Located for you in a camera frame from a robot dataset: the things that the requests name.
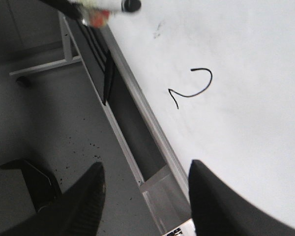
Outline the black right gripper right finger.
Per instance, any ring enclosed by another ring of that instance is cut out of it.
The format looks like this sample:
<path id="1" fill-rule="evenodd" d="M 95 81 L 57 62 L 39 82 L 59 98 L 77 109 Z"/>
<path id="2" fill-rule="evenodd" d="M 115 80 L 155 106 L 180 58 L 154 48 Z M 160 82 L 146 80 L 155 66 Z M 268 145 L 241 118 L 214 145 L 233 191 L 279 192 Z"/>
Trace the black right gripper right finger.
<path id="1" fill-rule="evenodd" d="M 193 160 L 189 199 L 198 236 L 295 236 L 295 229 L 259 210 Z"/>

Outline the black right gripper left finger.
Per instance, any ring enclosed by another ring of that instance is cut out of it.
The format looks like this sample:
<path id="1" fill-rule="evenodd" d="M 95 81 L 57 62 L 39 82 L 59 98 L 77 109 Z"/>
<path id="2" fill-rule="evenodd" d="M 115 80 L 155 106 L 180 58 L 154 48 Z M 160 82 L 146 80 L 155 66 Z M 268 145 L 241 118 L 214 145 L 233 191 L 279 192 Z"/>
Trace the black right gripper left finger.
<path id="1" fill-rule="evenodd" d="M 59 199 L 1 236 L 95 236 L 105 203 L 101 162 L 89 169 Z"/>

